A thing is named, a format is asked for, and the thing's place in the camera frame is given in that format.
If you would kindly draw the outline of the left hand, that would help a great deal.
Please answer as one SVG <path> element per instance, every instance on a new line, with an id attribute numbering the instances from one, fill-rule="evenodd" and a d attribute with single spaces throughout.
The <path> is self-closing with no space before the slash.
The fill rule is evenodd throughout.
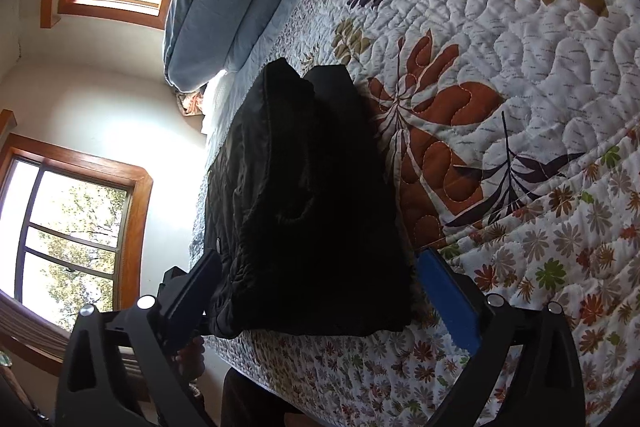
<path id="1" fill-rule="evenodd" d="M 178 372 L 186 381 L 196 381 L 205 372 L 204 339 L 195 336 L 175 355 Z"/>

